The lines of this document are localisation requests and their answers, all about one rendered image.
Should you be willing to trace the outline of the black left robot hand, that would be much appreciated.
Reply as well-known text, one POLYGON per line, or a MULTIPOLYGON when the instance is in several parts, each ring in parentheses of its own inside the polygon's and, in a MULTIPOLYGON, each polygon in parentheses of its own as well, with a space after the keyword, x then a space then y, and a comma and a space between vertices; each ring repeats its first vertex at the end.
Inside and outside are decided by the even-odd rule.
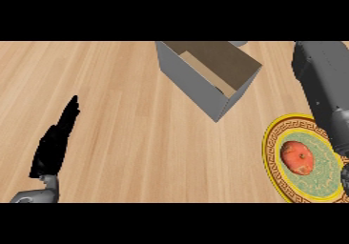
POLYGON ((35 150, 29 171, 31 178, 39 178, 47 174, 56 175, 60 171, 68 147, 68 139, 78 113, 76 96, 73 96, 62 111, 57 123, 48 127, 39 140, 39 146, 35 150))

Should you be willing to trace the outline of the yellow patterned plate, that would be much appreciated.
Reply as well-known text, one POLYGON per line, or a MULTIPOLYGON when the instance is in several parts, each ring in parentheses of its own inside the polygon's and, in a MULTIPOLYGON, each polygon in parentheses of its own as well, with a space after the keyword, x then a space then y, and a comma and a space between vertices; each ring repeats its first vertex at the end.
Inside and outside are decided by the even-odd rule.
POLYGON ((275 119, 263 135, 261 158, 287 202, 349 203, 340 183, 340 170, 349 158, 334 152, 326 133, 310 115, 289 113, 275 119), (292 173, 281 159, 281 147, 289 141, 300 142, 312 153, 313 167, 307 175, 292 173))

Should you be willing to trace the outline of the open grey cardboard box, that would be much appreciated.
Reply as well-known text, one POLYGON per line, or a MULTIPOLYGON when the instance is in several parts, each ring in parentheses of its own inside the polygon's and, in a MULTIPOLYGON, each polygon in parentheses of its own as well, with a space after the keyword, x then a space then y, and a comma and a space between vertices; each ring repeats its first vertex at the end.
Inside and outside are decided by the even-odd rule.
POLYGON ((239 101, 261 64, 227 41, 156 41, 159 70, 214 122, 239 101))

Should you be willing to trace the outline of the red-orange round vegetable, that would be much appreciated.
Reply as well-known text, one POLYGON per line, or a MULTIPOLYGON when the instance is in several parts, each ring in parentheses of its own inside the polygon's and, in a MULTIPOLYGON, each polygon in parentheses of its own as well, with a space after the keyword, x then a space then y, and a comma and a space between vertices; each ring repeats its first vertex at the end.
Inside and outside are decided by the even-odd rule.
POLYGON ((291 173, 309 175, 313 169, 313 155, 298 141, 287 141, 279 149, 281 161, 291 173))

